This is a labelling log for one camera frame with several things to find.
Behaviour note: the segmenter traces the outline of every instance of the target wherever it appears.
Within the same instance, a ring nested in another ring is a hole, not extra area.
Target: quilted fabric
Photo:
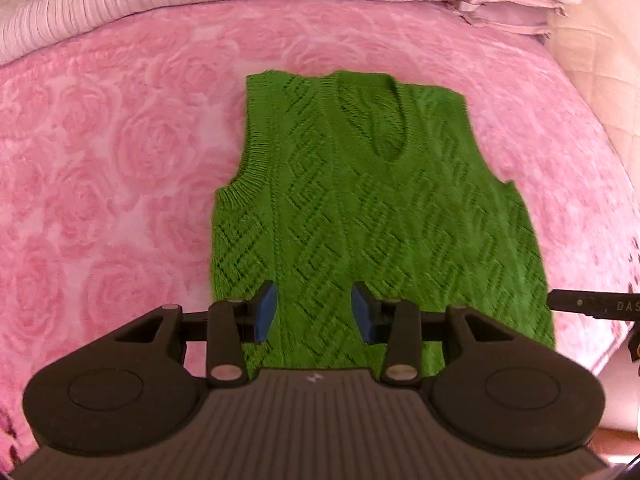
[[[582,0],[546,46],[603,125],[640,191],[640,0]]]
[[[264,280],[280,307],[247,365],[368,367],[351,285],[444,311],[468,304],[554,347],[547,284],[527,208],[478,150],[464,98],[387,75],[247,78],[238,177],[216,192],[212,284],[248,298]],[[424,372],[444,366],[426,345]]]

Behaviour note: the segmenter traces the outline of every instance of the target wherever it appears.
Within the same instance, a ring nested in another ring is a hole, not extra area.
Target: green knitted vest
[[[382,366],[351,315],[351,285],[423,310],[468,304],[553,347],[546,280],[527,209],[488,169],[464,98],[391,76],[247,78],[238,175],[216,193],[217,298],[278,289],[257,367]],[[424,372],[444,366],[424,345]]]

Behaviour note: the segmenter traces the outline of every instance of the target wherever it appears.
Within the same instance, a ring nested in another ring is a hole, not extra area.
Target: pink bed
[[[385,72],[464,94],[494,173],[529,207],[551,288],[640,290],[640,214],[606,134],[533,38],[437,4],[239,0],[152,10],[0,68],[0,471],[36,444],[40,368],[163,303],[210,301],[214,190],[236,172],[244,77]],[[602,369],[621,322],[555,314]],[[202,348],[187,368],[200,374]]]

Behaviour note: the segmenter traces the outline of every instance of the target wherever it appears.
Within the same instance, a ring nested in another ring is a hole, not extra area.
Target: ribbed neckline
[[[270,165],[273,164],[274,131],[273,115],[278,111],[273,103],[273,81],[278,78],[304,78],[312,80],[318,86],[318,96],[325,105],[330,106],[335,113],[333,117],[326,117],[327,127],[338,130],[348,129],[343,113],[338,102],[338,89],[340,85],[392,88],[398,96],[404,129],[407,134],[405,148],[401,156],[389,165],[401,164],[404,155],[410,151],[408,148],[414,144],[414,131],[417,131],[417,118],[409,111],[409,96],[406,95],[404,86],[398,83],[393,76],[381,73],[360,73],[337,71],[323,77],[309,77],[291,74],[279,70],[269,70],[259,74],[247,76],[247,101],[246,101],[246,128],[244,132],[244,148],[238,173],[225,187],[216,191],[216,207],[239,208],[249,204],[262,186],[267,182]]]
[[[326,105],[330,106],[335,113],[332,114],[330,125],[337,131],[347,131],[352,126],[348,124],[344,112],[340,108],[338,101],[338,92],[340,86],[357,86],[359,88],[384,88],[392,89],[398,99],[400,115],[404,124],[404,134],[406,142],[402,153],[395,160],[386,160],[384,166],[393,167],[404,163],[403,159],[415,147],[415,133],[419,131],[417,118],[411,113],[415,108],[408,105],[410,97],[406,94],[406,87],[399,84],[398,81],[389,74],[373,73],[373,72],[347,72],[338,70],[331,75],[321,78],[322,98]],[[376,167],[370,168],[374,173]]]

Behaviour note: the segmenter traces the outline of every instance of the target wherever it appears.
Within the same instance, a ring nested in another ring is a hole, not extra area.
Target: metal screw
[[[242,370],[236,365],[218,365],[211,370],[211,377],[219,381],[235,381],[242,377]]]
[[[392,365],[386,369],[385,374],[394,381],[410,381],[418,376],[418,370],[410,365]]]

